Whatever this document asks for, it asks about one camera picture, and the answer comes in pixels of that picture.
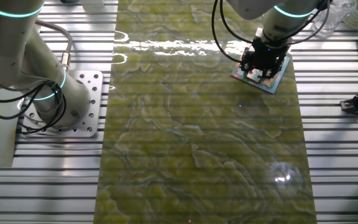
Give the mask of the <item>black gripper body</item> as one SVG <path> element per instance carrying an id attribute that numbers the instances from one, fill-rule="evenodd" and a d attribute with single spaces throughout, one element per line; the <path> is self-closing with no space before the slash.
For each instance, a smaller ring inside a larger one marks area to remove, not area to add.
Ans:
<path id="1" fill-rule="evenodd" d="M 287 44 L 271 47 L 264 43 L 261 37 L 255 36 L 252 45 L 245 49 L 242 59 L 247 59 L 252 69 L 262 71 L 264 68 L 275 67 L 276 72 L 279 72 L 288 49 Z"/>

